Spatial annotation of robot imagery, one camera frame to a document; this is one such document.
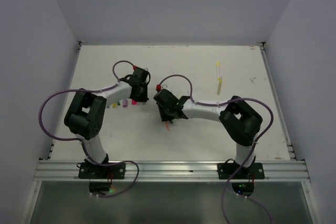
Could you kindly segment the lilac highlighter cap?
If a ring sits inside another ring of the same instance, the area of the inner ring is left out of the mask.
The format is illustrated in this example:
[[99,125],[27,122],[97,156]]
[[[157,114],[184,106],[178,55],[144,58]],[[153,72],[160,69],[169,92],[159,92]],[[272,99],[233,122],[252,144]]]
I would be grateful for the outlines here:
[[128,99],[124,99],[123,100],[122,106],[123,106],[123,108],[127,108],[128,107]]

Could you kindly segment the olive clear pen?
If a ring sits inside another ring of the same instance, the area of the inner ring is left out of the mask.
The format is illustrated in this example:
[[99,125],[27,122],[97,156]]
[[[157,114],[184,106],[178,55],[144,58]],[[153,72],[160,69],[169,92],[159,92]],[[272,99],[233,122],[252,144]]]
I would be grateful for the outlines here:
[[220,95],[223,79],[222,79],[222,77],[219,77],[217,80],[218,80],[217,95]]

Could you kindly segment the yellow cap clear pen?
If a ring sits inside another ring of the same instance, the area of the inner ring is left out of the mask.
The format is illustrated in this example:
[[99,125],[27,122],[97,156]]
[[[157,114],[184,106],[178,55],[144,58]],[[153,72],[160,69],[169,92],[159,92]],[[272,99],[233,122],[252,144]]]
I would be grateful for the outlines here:
[[217,63],[216,63],[216,75],[217,75],[217,80],[219,81],[220,80],[220,78],[221,78],[221,74],[220,74],[220,62],[218,61]]

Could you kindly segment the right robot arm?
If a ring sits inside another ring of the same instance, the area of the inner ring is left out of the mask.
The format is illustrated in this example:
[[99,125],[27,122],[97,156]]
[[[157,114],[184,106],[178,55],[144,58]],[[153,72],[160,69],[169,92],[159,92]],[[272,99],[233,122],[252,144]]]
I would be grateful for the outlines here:
[[177,98],[171,91],[162,89],[154,96],[161,120],[204,119],[221,123],[231,139],[236,143],[234,172],[246,178],[253,171],[255,154],[251,151],[253,142],[260,131],[262,117],[249,104],[233,96],[225,105],[199,105],[190,96]]

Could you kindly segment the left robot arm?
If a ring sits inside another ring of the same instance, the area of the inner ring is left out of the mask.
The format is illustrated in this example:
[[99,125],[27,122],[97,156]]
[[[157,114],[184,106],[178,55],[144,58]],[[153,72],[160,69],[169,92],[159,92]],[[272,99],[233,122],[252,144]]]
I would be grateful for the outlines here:
[[109,172],[108,155],[103,149],[99,132],[103,125],[106,108],[125,99],[135,102],[148,101],[148,84],[151,75],[146,69],[134,67],[133,73],[120,79],[112,87],[99,91],[76,91],[64,124],[81,142],[86,160],[92,163],[90,171],[97,178]]

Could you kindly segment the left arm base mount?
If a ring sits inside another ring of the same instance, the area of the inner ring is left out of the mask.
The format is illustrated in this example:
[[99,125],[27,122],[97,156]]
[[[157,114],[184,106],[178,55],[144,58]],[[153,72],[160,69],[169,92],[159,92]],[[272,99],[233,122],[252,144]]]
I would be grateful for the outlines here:
[[125,163],[113,166],[94,165],[88,161],[77,163],[78,178],[89,180],[89,191],[96,197],[113,194],[112,181],[124,179]]

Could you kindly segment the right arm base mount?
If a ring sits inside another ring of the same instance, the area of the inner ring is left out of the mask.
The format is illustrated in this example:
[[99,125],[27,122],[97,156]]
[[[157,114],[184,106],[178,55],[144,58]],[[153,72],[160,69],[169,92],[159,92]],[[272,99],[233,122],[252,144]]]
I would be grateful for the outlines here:
[[[217,164],[217,173],[219,179],[229,179],[230,176],[239,168],[239,165],[232,158],[224,163]],[[249,197],[255,189],[255,180],[265,179],[265,173],[262,163],[253,161],[250,167],[241,168],[231,180],[232,190],[242,196]]]

